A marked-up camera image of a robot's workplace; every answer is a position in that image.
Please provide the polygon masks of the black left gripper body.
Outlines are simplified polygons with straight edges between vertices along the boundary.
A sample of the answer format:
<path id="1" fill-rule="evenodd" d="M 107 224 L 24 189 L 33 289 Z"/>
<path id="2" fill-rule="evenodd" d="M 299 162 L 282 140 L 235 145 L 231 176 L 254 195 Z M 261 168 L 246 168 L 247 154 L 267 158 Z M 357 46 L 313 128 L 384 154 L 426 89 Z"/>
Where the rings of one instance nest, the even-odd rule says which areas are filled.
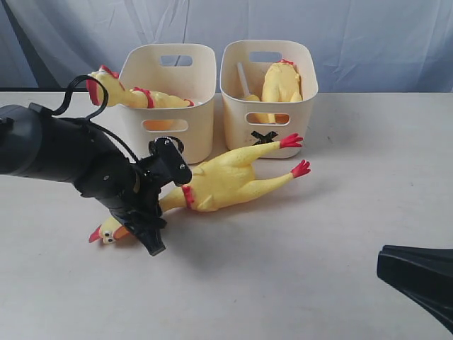
<path id="1" fill-rule="evenodd" d="M 161 229 L 166 226 L 159 205 L 161 188 L 172 180 L 160 159 L 147 157 L 133 164 L 125 157 L 106 156 L 95 161 L 76 180 L 76 189 L 84 198 L 94 198 L 104 205 L 150 255 L 166 249 Z"/>

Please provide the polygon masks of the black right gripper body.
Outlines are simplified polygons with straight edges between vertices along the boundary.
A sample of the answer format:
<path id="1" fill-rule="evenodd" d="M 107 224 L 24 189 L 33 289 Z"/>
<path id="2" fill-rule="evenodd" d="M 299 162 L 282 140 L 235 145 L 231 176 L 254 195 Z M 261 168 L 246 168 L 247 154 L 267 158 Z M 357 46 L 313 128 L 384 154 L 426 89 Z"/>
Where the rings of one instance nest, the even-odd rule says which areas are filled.
<path id="1" fill-rule="evenodd" d="M 452 250 L 384 245 L 377 277 L 452 331 Z"/>

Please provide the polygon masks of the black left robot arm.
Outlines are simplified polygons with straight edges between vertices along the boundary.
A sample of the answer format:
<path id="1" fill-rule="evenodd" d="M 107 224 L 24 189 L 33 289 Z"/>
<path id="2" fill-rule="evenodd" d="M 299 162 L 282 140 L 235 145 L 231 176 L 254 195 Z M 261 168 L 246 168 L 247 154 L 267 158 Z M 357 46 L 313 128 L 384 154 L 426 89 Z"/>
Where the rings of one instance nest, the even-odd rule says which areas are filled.
<path id="1" fill-rule="evenodd" d="M 165 245 L 161 187 L 172 181 L 178 149 L 154 140 L 150 157 L 132 163 L 99 128 L 81 119 L 55 118 L 19 105 L 1 108 L 1 174 L 71 183 L 104 205 L 152 255 Z"/>

